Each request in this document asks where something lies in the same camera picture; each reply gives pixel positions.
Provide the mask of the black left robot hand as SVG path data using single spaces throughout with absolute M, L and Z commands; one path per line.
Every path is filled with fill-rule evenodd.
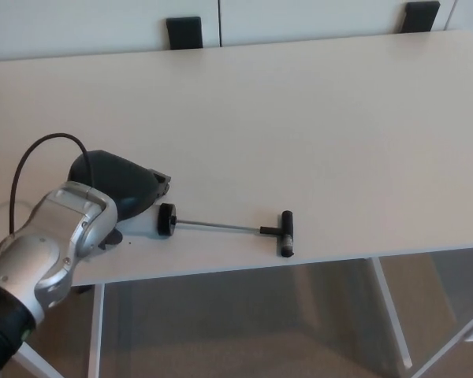
M 92 150 L 88 157 L 92 173 L 87 172 L 84 157 L 79 156 L 69 169 L 68 180 L 92 186 L 111 197 L 118 221 L 140 215 L 169 190 L 171 177 L 163 173 L 105 150 Z

